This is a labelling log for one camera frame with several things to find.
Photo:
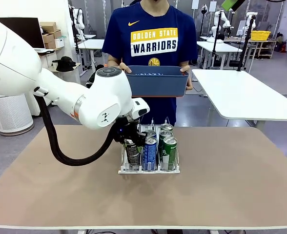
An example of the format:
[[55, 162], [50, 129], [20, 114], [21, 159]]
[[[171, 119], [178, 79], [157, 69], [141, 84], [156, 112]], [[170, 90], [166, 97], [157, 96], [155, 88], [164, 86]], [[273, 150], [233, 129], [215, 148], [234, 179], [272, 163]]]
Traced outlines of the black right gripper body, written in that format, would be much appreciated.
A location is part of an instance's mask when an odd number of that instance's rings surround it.
[[233, 11], [236, 11], [244, 2], [245, 2], [245, 0], [235, 0], [231, 9]]

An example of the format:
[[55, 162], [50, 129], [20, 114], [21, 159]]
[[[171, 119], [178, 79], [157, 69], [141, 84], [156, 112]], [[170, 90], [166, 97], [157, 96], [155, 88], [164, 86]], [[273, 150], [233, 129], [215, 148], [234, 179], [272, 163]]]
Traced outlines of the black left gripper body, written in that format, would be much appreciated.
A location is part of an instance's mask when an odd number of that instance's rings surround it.
[[114, 123], [114, 140], [124, 143], [125, 140], [131, 140], [134, 143], [139, 142], [138, 120], [128, 120], [127, 118], [117, 118]]

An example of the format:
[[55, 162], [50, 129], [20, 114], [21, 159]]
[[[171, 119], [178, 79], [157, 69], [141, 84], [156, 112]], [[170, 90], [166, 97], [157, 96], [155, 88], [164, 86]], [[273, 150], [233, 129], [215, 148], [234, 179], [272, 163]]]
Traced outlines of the person's right hand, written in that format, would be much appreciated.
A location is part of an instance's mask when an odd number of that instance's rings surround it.
[[120, 63], [119, 68], [128, 74], [132, 72], [131, 69], [123, 62]]

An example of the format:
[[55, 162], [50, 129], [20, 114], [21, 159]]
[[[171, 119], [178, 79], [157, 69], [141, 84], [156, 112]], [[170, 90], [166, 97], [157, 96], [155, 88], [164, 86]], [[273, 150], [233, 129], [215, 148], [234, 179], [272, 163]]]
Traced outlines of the person's left hand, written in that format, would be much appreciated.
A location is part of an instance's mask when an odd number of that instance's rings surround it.
[[[189, 65], [181, 64], [181, 72], [189, 72], [189, 71], [190, 71]], [[191, 79], [191, 76], [188, 76], [188, 80], [187, 80], [187, 84], [186, 84], [186, 90], [190, 91], [192, 89], [193, 89], [192, 79]]]

